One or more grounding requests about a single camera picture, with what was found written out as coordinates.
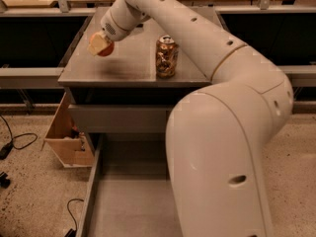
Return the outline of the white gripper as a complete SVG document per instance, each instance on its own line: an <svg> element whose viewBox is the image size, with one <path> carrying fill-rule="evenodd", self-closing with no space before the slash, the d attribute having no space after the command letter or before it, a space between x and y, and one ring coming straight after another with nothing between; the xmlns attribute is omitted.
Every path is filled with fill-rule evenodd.
<svg viewBox="0 0 316 237"><path fill-rule="evenodd" d="M111 42L125 39L138 25L149 20L145 13L135 9L125 0L116 0L101 19L103 31L94 33L89 40L88 50L96 56Z"/></svg>

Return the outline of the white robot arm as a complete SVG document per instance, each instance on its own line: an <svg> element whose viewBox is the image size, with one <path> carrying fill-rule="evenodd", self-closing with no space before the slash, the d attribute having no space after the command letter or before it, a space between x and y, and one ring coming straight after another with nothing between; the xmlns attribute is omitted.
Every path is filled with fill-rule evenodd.
<svg viewBox="0 0 316 237"><path fill-rule="evenodd" d="M209 80L172 109L166 153L184 237L273 237L261 153L288 120L287 76L240 39L177 0L117 0L89 51L108 55L155 20Z"/></svg>

